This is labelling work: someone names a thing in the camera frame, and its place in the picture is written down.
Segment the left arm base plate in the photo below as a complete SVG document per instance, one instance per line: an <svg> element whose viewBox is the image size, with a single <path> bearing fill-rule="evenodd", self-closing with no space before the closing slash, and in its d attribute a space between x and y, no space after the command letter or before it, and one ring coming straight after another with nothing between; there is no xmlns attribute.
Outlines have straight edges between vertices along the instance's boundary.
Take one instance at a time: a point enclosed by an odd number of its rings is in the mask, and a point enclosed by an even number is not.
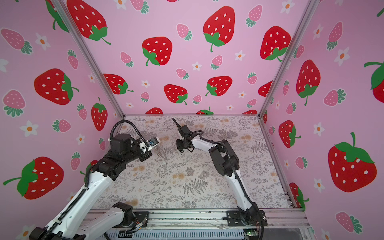
<svg viewBox="0 0 384 240"><path fill-rule="evenodd" d="M128 217L124 217L123 222L114 226L113 228L135 228L137 225L142 224L140 228L146 228L149 220L150 212L146 211L133 211Z"/></svg>

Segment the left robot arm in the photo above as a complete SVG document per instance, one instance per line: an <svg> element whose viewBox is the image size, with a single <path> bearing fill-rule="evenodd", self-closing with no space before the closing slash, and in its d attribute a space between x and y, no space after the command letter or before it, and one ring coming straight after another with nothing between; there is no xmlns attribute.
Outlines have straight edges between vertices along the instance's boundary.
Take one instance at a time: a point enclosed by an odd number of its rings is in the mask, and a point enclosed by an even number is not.
<svg viewBox="0 0 384 240"><path fill-rule="evenodd" d="M118 202L105 214L83 225L82 222L102 193L113 185L126 165L134 160L144 161L152 156L151 150L159 144L154 137L146 142L134 140L128 134L111 139L110 151L86 173L85 184L75 198L46 227L36 227L31 240L96 240L113 227L130 227L138 230L140 223L133 207Z"/></svg>

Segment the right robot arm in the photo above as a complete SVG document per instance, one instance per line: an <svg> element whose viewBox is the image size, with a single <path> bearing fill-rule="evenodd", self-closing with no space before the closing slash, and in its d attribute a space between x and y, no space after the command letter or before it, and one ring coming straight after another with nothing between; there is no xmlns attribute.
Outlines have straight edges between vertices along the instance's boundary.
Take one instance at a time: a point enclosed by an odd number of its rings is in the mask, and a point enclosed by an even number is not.
<svg viewBox="0 0 384 240"><path fill-rule="evenodd" d="M239 211L239 221L246 226L259 225L261 228L268 223L263 211L261 211L255 201L251 199L240 172L240 160L227 140L213 141L203 137L203 131L192 132L186 125L181 126L176 119L172 119L176 124L180 138L177 140L177 149L182 153L185 150L193 152L199 149L209 153L216 171L224 176L232 188L237 208Z"/></svg>

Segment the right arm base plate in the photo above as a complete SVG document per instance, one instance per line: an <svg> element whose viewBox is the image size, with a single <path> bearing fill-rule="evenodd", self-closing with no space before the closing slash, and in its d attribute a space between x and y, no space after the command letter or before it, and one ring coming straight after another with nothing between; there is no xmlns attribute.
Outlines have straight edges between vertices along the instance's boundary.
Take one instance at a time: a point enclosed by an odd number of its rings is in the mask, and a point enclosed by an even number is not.
<svg viewBox="0 0 384 240"><path fill-rule="evenodd" d="M264 211L256 213L240 210L227 211L226 215L223 219L227 221L229 227L266 227L268 225Z"/></svg>

